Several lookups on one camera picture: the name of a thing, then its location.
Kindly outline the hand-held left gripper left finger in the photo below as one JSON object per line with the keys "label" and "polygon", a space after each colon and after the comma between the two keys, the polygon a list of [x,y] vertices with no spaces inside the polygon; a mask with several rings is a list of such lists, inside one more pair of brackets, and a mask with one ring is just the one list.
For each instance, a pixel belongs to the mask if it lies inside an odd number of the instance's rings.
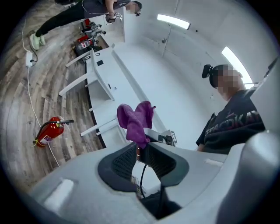
{"label": "hand-held left gripper left finger", "polygon": [[134,143],[86,153],[44,177],[29,195],[58,221],[154,224],[130,180],[135,163]]}

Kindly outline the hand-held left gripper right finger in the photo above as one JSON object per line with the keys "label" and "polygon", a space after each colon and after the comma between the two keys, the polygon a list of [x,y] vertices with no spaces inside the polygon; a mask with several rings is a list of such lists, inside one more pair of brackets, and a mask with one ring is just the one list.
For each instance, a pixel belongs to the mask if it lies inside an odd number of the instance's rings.
{"label": "hand-held left gripper right finger", "polygon": [[162,219],[141,209],[145,224],[218,224],[218,213],[227,195],[241,158],[244,144],[231,148],[228,155],[205,153],[149,143],[149,152],[175,160],[173,170],[161,178],[166,196],[180,209]]}

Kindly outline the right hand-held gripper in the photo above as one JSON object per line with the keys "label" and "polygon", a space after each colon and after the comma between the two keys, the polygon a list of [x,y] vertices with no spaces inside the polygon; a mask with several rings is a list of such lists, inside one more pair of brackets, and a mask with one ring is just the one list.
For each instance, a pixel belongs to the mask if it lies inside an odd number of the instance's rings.
{"label": "right hand-held gripper", "polygon": [[177,138],[175,132],[171,130],[159,133],[149,128],[144,128],[145,135],[150,138],[151,142],[159,142],[162,144],[175,146],[177,144]]}

